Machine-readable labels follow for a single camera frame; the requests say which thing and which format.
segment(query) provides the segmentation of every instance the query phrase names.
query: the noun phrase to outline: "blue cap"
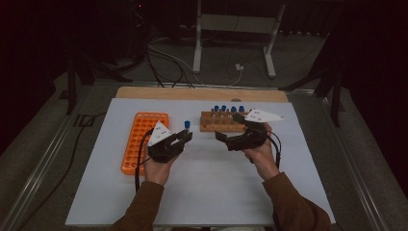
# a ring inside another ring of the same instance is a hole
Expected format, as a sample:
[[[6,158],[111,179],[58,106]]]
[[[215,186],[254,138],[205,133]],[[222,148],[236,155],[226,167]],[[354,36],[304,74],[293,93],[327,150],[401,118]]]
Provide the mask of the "blue cap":
[[[189,122],[188,120],[184,121],[184,127],[185,127],[186,129],[189,129],[189,128],[190,128],[190,122]]]

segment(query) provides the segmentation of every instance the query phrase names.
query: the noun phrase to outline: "white table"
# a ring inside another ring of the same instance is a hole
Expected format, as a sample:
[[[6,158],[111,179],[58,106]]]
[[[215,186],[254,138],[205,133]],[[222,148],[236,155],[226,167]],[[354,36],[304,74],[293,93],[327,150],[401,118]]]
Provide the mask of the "white table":
[[[134,177],[124,175],[120,165],[133,117],[145,111],[168,113],[169,129],[173,132],[184,129],[184,121],[189,120],[192,131],[192,140],[173,164],[155,225],[273,224],[272,204],[255,166],[241,152],[227,151],[214,133],[199,132],[200,112],[211,110],[215,105],[228,108],[243,105],[246,109],[258,108],[284,116],[284,120],[271,123],[283,146],[280,169],[303,196],[323,208],[332,223],[335,222],[291,103],[115,98],[65,224],[111,225],[125,213],[134,197],[135,186]]]

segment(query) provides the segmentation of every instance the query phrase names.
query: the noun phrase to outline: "sleeve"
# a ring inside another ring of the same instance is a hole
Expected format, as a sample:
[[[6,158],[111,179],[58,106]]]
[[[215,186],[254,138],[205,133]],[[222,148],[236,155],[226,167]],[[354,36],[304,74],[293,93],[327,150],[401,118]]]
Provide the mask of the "sleeve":
[[[141,183],[126,214],[112,225],[110,231],[153,230],[164,190],[163,186],[153,182]]]
[[[330,230],[327,213],[301,196],[284,172],[268,179],[263,185],[272,200],[275,225],[280,230]]]

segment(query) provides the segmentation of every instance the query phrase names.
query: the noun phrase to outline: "wire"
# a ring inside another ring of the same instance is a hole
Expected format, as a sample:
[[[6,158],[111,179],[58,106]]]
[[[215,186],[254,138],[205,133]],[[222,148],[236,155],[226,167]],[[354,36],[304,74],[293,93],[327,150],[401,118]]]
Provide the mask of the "wire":
[[[144,140],[146,140],[146,138],[147,138],[148,136],[152,135],[153,130],[154,130],[154,128],[152,128],[152,129],[150,129],[149,131],[147,131],[147,132],[143,135],[143,137],[141,138],[141,141],[140,141],[139,155],[138,155],[138,163],[136,164],[136,169],[135,169],[135,189],[136,189],[136,193],[138,192],[139,187],[140,187],[140,179],[139,179],[139,175],[140,175],[140,165],[142,165],[144,162],[146,162],[147,160],[150,159],[150,158],[149,158],[149,159],[147,159],[146,161],[140,162],[141,151],[142,151],[143,146],[144,146]]]
[[[278,142],[279,142],[279,147],[278,147],[278,145],[277,145],[276,142],[273,140],[273,138],[270,137],[270,136],[267,136],[268,140],[270,140],[270,141],[272,142],[273,146],[275,147],[275,150],[276,150],[276,161],[275,161],[275,162],[276,162],[276,166],[279,168],[280,159],[281,159],[281,153],[282,153],[282,143],[281,143],[281,141],[279,140],[278,136],[276,136],[276,134],[272,133],[271,131],[268,131],[268,132],[270,132],[275,138],[277,138],[277,139],[278,139]]]
[[[171,56],[169,56],[168,54],[163,53],[163,52],[161,52],[161,51],[152,49],[151,46],[148,48],[148,51],[150,51],[150,52],[155,52],[155,53],[157,53],[157,54],[160,54],[161,56],[153,55],[153,54],[151,54],[151,53],[148,53],[148,54],[150,54],[150,55],[152,55],[152,56],[154,56],[154,57],[171,61],[172,63],[174,63],[174,64],[176,64],[176,65],[178,66],[178,68],[179,68],[181,74],[180,74],[180,77],[179,77],[179,78],[173,83],[173,85],[171,86],[172,88],[174,88],[174,87],[176,86],[176,84],[177,84],[178,82],[180,82],[180,81],[183,79],[183,77],[184,77],[185,80],[186,80],[186,85],[187,85],[189,88],[193,88],[193,89],[194,89],[194,86],[190,83],[189,79],[187,78],[186,72],[184,71],[183,67],[180,66],[180,64],[174,59],[174,57],[171,57]]]
[[[235,81],[233,84],[228,85],[228,86],[226,86],[226,87],[228,88],[228,87],[232,87],[232,86],[236,85],[236,84],[241,80],[241,77],[242,77],[242,70],[240,70],[240,77],[238,78],[238,80]]]
[[[194,73],[193,70],[192,70],[192,67],[189,66],[185,61],[183,61],[182,59],[177,58],[177,57],[175,57],[175,56],[169,55],[169,54],[167,54],[167,53],[165,53],[165,52],[159,51],[159,50],[155,49],[153,46],[151,46],[150,44],[147,44],[147,46],[150,47],[152,50],[155,50],[155,51],[160,52],[160,53],[162,53],[162,54],[165,54],[165,55],[167,55],[167,56],[169,56],[169,57],[171,57],[171,58],[173,58],[173,59],[175,59],[175,60],[180,61],[182,64],[184,64],[186,67],[189,68],[189,70],[190,70],[191,73],[192,73],[192,76],[194,76],[195,80],[196,80],[199,84],[201,84],[201,85],[203,85],[203,86],[207,86],[206,84],[202,83],[202,82],[197,78],[197,76],[195,75],[195,73]]]
[[[70,171],[71,168],[72,168],[72,165],[73,165],[73,162],[74,162],[74,158],[75,158],[75,155],[76,155],[76,149],[77,149],[77,147],[78,147],[79,139],[81,138],[81,134],[84,132],[84,130],[85,130],[85,128],[86,128],[85,125],[90,124],[90,123],[93,123],[94,120],[95,120],[97,117],[102,116],[102,115],[104,115],[104,114],[105,114],[105,113],[101,113],[101,114],[98,114],[98,115],[84,115],[84,116],[90,116],[90,119],[84,124],[84,126],[81,127],[81,130],[79,131],[79,133],[78,133],[78,135],[77,135],[77,138],[76,138],[76,140],[75,140],[74,147],[73,147],[73,149],[72,149],[71,159],[70,159],[70,161],[69,161],[68,168],[66,169],[66,171],[65,171],[65,173],[64,173],[64,175],[63,175],[63,177],[60,179],[60,181],[57,183],[57,185],[52,189],[52,191],[45,197],[45,199],[42,200],[42,202],[37,206],[37,208],[34,209],[34,211],[20,224],[20,226],[19,226],[18,229],[17,229],[18,231],[22,230],[22,229],[24,228],[24,226],[27,225],[27,223],[30,221],[30,219],[38,212],[38,210],[45,204],[45,202],[48,201],[48,199],[51,197],[51,195],[57,190],[57,188],[60,186],[60,184],[61,184],[61,183],[64,181],[64,179],[66,178],[67,174],[69,173],[69,171]]]
[[[160,86],[162,86],[162,88],[164,88],[165,86],[163,85],[162,81],[159,79],[160,75],[157,73],[157,69],[153,66],[153,64],[152,64],[152,62],[150,60],[150,56],[147,55],[146,59],[147,59],[148,65],[150,66],[150,68],[151,68],[151,70],[153,72],[154,77],[156,78],[156,81],[157,81],[158,85],[160,85]]]

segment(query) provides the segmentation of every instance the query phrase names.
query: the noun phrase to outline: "orange test tube rack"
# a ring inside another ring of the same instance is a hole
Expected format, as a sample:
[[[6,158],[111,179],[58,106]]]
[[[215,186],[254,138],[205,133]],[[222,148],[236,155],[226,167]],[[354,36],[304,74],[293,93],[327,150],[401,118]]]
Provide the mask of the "orange test tube rack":
[[[158,121],[161,121],[162,124],[168,128],[168,114],[166,113],[139,112],[135,114],[135,119],[132,124],[132,129],[129,134],[129,139],[121,164],[121,170],[124,174],[135,175],[141,139],[146,132],[156,126]],[[144,143],[142,144],[140,162],[144,160],[144,147],[148,143],[149,139],[149,136],[146,137]],[[144,176],[143,166],[140,167],[140,176]]]

